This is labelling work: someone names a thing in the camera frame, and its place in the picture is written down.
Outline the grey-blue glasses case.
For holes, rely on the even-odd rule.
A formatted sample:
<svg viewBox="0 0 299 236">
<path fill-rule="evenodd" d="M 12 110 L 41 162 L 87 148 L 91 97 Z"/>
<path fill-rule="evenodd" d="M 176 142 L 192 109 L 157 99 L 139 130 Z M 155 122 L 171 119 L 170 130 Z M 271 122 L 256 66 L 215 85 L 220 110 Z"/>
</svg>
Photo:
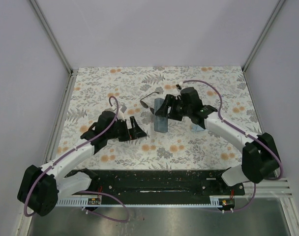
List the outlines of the grey-blue glasses case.
<svg viewBox="0 0 299 236">
<path fill-rule="evenodd" d="M 162 98 L 156 98 L 154 100 L 154 112 L 156 113 L 164 100 Z M 165 117 L 159 117 L 154 115 L 154 131 L 158 133 L 167 133 L 168 132 L 168 119 Z"/>
</svg>

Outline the blue cloth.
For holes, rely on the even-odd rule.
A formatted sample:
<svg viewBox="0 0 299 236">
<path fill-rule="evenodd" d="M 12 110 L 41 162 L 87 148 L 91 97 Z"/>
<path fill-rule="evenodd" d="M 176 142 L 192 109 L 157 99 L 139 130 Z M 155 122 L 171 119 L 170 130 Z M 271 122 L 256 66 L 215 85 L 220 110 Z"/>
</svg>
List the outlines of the blue cloth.
<svg viewBox="0 0 299 236">
<path fill-rule="evenodd" d="M 201 131 L 205 130 L 204 128 L 202 128 L 201 126 L 196 125 L 196 124 L 191 125 L 190 129 L 192 132 L 201 132 Z"/>
</svg>

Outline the black aviator sunglasses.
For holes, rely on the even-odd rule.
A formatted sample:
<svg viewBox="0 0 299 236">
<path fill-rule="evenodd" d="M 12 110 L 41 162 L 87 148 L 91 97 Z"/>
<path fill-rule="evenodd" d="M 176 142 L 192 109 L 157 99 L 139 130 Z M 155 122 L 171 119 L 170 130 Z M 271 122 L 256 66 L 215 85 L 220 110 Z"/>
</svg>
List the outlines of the black aviator sunglasses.
<svg viewBox="0 0 299 236">
<path fill-rule="evenodd" d="M 159 92 L 159 91 L 153 91 L 153 92 L 147 94 L 146 96 L 142 97 L 142 98 L 139 100 L 141 106 L 142 106 L 143 108 L 145 108 L 145 109 L 148 109 L 153 115 L 154 115 L 155 111 L 154 111 L 154 107 L 153 107 L 153 105 L 152 105 L 152 102 L 150 102 L 149 99 L 150 99 L 151 97 L 153 97 L 153 96 L 155 96 L 155 95 L 159 95 L 159 94 L 161 95 L 162 92 Z"/>
</svg>

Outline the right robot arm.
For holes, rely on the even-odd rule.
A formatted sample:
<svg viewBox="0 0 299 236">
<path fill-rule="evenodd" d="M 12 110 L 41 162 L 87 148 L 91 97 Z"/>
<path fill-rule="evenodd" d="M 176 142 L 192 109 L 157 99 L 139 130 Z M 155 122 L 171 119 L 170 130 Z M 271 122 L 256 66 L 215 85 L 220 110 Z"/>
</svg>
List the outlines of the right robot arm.
<svg viewBox="0 0 299 236">
<path fill-rule="evenodd" d="M 238 183 L 260 183 L 280 168 L 277 148 L 270 134 L 246 133 L 219 117 L 218 110 L 204 105 L 193 87 L 182 89 L 178 96 L 168 94 L 165 99 L 156 101 L 154 115 L 178 121 L 188 117 L 193 124 L 219 135 L 241 152 L 241 164 L 224 171 L 222 179 L 216 182 L 217 191 L 223 195 Z"/>
</svg>

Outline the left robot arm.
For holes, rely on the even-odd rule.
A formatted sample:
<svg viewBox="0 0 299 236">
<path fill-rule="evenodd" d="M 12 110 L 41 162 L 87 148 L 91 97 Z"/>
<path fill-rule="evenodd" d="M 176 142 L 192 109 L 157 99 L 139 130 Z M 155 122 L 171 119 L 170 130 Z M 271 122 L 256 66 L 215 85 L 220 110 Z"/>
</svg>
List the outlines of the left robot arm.
<svg viewBox="0 0 299 236">
<path fill-rule="evenodd" d="M 30 217 L 36 213 L 45 216 L 61 198 L 81 191 L 88 194 L 97 192 L 99 183 L 89 174 L 78 172 L 71 177 L 67 174 L 98 153 L 109 140 L 127 142 L 146 137 L 146 132 L 133 116 L 130 123 L 129 128 L 127 120 L 118 118 L 118 113 L 103 111 L 98 121 L 80 136 L 73 149 L 40 167 L 30 165 L 24 172 L 17 195 L 24 204 L 24 215 Z"/>
</svg>

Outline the floral table mat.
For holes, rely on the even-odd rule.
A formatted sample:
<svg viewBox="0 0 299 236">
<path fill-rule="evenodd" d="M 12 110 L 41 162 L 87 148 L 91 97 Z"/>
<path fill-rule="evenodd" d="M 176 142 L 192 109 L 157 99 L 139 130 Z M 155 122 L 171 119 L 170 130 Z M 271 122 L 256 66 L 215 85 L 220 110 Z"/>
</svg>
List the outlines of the floral table mat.
<svg viewBox="0 0 299 236">
<path fill-rule="evenodd" d="M 202 102 L 220 108 L 224 118 L 242 130 L 260 133 L 256 111 L 239 66 L 82 67 L 78 70 L 56 156 L 74 147 L 80 136 L 98 120 L 116 98 L 126 106 L 125 117 L 134 116 L 147 133 L 129 142 L 110 140 L 78 168 L 88 169 L 226 169 L 241 163 L 241 153 L 219 135 L 192 132 L 192 122 L 170 120 L 168 132 L 154 131 L 152 113 L 139 100 L 177 95 L 176 85 L 194 87 Z"/>
</svg>

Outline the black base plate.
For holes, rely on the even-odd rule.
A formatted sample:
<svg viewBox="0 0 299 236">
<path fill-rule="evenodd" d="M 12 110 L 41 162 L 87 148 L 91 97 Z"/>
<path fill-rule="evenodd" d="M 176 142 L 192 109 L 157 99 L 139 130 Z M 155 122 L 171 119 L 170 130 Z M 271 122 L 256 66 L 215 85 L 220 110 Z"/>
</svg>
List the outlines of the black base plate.
<svg viewBox="0 0 299 236">
<path fill-rule="evenodd" d="M 228 186 L 221 178 L 223 170 L 89 170 L 91 190 L 122 192 L 185 192 L 203 196 L 245 195 L 244 186 Z"/>
</svg>

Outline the right aluminium frame post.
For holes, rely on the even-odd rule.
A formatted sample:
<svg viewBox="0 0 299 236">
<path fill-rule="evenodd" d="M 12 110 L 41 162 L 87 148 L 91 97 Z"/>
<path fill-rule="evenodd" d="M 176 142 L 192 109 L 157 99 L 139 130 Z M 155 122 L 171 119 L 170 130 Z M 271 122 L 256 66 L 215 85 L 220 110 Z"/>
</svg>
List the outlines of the right aluminium frame post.
<svg viewBox="0 0 299 236">
<path fill-rule="evenodd" d="M 259 37 L 257 38 L 254 46 L 252 47 L 245 63 L 243 64 L 242 72 L 243 74 L 246 73 L 248 68 L 250 67 L 252 61 L 254 60 L 255 56 L 257 55 L 260 47 L 264 43 L 265 38 L 267 37 L 269 31 L 271 30 L 275 20 L 277 19 L 279 13 L 281 12 L 282 8 L 284 7 L 286 0 L 278 0 L 275 7 L 273 8 L 268 20 L 266 21 L 261 33 L 259 34 Z"/>
</svg>

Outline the aluminium frame post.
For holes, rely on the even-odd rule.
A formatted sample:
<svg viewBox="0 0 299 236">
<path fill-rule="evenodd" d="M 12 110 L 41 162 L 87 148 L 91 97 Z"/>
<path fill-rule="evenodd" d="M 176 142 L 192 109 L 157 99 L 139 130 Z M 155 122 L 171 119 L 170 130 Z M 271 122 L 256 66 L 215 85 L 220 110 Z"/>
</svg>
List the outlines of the aluminium frame post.
<svg viewBox="0 0 299 236">
<path fill-rule="evenodd" d="M 242 72 L 243 74 L 246 73 L 248 68 L 250 67 L 252 61 L 254 60 L 255 56 L 257 55 L 260 47 L 264 43 L 265 38 L 267 37 L 269 31 L 271 30 L 275 20 L 277 19 L 279 13 L 281 12 L 282 8 L 284 7 L 286 0 L 278 0 L 275 7 L 273 8 L 268 20 L 266 21 L 261 33 L 259 34 L 259 37 L 257 38 L 254 46 L 252 47 L 245 63 L 243 64 Z"/>
<path fill-rule="evenodd" d="M 55 52 L 57 53 L 60 61 L 62 62 L 65 70 L 67 71 L 67 73 L 69 75 L 71 75 L 73 73 L 73 68 L 70 65 L 70 63 L 68 62 L 64 52 L 62 51 L 46 17 L 44 12 L 42 11 L 39 3 L 37 0 L 28 0 L 28 3 L 30 4 L 31 8 L 33 9 L 36 17 L 38 18 L 38 21 L 40 23 L 40 25 L 42 26 L 45 34 L 47 35 L 51 45 L 53 46 Z"/>
</svg>

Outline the left aluminium frame post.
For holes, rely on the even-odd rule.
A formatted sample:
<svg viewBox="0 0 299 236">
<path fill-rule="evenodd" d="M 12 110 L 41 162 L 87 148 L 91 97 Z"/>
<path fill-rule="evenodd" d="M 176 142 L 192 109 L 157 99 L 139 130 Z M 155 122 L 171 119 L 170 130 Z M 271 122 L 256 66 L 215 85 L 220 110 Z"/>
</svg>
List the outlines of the left aluminium frame post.
<svg viewBox="0 0 299 236">
<path fill-rule="evenodd" d="M 28 0 L 28 3 L 30 4 L 31 8 L 33 9 L 36 17 L 38 18 L 38 21 L 40 23 L 40 25 L 42 26 L 45 34 L 47 35 L 51 45 L 53 46 L 55 52 L 57 53 L 60 61 L 62 62 L 65 70 L 67 71 L 67 73 L 69 75 L 71 75 L 73 73 L 73 68 L 70 65 L 70 63 L 68 62 L 64 52 L 62 51 L 46 17 L 44 12 L 42 11 L 39 3 L 37 0 Z"/>
</svg>

